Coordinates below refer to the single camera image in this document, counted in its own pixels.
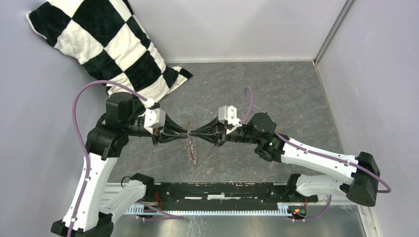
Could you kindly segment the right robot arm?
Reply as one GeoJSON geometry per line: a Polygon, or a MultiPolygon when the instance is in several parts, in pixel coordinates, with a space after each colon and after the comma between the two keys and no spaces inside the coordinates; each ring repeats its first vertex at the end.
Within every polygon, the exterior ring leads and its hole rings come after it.
{"type": "Polygon", "coordinates": [[[316,176],[290,176],[285,194],[291,201],[313,195],[337,195],[359,205],[376,205],[380,170],[371,154],[360,152],[354,156],[325,151],[278,134],[276,128],[268,114],[257,113],[248,123],[218,117],[190,131],[190,135],[218,147],[225,142],[256,144],[254,152],[265,161],[299,165],[319,172],[316,176]]]}

